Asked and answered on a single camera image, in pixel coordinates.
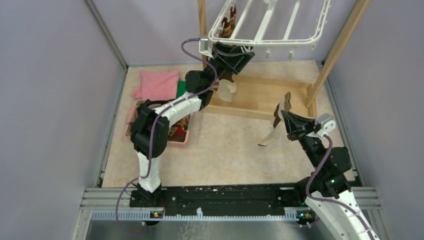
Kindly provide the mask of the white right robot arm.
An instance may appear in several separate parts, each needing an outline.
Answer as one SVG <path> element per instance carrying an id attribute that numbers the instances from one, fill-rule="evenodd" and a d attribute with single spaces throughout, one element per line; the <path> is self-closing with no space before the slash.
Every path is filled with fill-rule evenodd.
<path id="1" fill-rule="evenodd" d="M 298 141 L 314 167 L 306 185 L 293 192 L 299 206 L 310 207 L 338 240 L 377 240 L 344 173 L 351 168 L 346 147 L 334 147 L 329 133 L 337 123 L 330 114 L 316 119 L 281 110 L 287 138 Z"/>

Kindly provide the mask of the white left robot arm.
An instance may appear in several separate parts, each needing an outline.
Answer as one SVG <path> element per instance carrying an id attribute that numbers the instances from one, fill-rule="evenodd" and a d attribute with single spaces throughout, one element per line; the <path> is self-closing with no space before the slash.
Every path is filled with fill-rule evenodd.
<path id="1" fill-rule="evenodd" d="M 138 116 L 130 128 L 130 140 L 139 161 L 137 190 L 149 207 L 160 202 L 159 166 L 167 147 L 172 125 L 192 113 L 204 109 L 214 94 L 212 88 L 223 74 L 237 75 L 255 53 L 247 46 L 216 42 L 210 60 L 203 70 L 190 70 L 185 75 L 186 92 L 173 100 L 160 100 L 150 108 L 146 100 L 137 108 Z"/>

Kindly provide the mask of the cream brown block sock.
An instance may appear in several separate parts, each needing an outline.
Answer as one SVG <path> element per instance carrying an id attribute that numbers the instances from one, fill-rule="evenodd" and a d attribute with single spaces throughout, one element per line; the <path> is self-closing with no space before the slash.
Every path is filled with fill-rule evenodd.
<path id="1" fill-rule="evenodd" d="M 232 102 L 233 94 L 237 91 L 237 85 L 231 74 L 223 76 L 219 79 L 217 88 L 217 96 L 225 102 Z"/>

